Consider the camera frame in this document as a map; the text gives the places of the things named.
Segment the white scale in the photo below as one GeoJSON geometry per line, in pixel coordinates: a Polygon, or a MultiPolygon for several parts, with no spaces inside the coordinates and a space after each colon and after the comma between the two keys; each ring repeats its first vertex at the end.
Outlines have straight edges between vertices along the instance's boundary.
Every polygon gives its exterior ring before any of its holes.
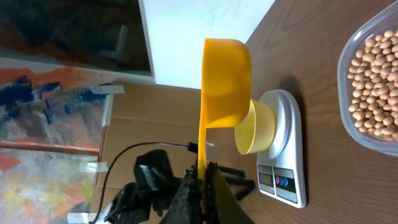
{"type": "Polygon", "coordinates": [[[296,208],[307,204],[303,171],[303,142],[299,106],[285,90],[273,90],[259,100],[275,116],[271,146],[257,153],[260,192],[296,208]]]}

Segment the scale platform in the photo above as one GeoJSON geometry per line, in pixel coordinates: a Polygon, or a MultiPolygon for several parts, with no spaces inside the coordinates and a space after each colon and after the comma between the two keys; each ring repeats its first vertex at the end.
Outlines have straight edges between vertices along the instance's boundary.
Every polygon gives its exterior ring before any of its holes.
{"type": "Polygon", "coordinates": [[[307,198],[299,106],[285,90],[268,91],[259,102],[268,105],[275,116],[275,138],[267,150],[257,153],[260,192],[296,208],[303,208],[307,198]]]}

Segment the pile of beans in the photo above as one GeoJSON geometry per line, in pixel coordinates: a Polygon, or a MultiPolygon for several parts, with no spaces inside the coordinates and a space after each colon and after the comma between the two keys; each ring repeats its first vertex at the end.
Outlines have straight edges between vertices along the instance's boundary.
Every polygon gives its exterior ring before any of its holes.
{"type": "Polygon", "coordinates": [[[398,141],[398,31],[385,31],[365,46],[349,68],[356,88],[349,111],[362,133],[398,141]]]}

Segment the brown wooden surface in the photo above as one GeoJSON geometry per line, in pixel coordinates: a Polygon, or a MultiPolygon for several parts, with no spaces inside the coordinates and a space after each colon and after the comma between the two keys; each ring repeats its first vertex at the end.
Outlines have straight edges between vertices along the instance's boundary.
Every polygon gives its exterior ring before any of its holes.
{"type": "MultiPolygon", "coordinates": [[[[280,0],[247,45],[252,98],[277,88],[298,101],[308,203],[297,209],[257,192],[243,209],[256,223],[398,223],[398,158],[357,143],[340,117],[337,64],[351,35],[393,1],[280,0]]],[[[256,179],[256,155],[240,156],[233,130],[211,129],[210,159],[256,179]]]]}

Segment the kitchen scale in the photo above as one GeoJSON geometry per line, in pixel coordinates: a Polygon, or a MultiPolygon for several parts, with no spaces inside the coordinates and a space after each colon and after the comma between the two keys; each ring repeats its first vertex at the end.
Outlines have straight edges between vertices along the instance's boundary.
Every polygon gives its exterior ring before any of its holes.
{"type": "Polygon", "coordinates": [[[303,142],[299,106],[285,90],[264,93],[259,102],[275,116],[275,137],[270,147],[257,153],[260,192],[296,208],[307,204],[303,171],[303,142]]]}

